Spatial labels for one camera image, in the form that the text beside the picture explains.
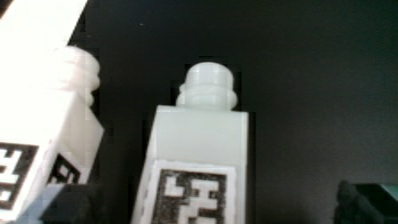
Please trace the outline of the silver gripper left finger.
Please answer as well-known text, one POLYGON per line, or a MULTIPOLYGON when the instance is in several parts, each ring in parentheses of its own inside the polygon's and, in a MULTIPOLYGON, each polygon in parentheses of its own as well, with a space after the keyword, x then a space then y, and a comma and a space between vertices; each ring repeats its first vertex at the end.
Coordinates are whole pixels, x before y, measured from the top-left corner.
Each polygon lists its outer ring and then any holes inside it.
POLYGON ((49 184, 49 205, 38 216, 42 224, 102 224, 102 191, 92 184, 49 184))

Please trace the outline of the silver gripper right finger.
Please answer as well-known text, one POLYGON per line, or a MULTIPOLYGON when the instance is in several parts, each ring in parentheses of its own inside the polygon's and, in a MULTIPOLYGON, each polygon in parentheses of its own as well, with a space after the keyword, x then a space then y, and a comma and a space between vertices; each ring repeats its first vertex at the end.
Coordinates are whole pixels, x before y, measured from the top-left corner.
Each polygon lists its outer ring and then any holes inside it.
POLYGON ((398 184, 341 181, 335 224, 398 224, 398 184))

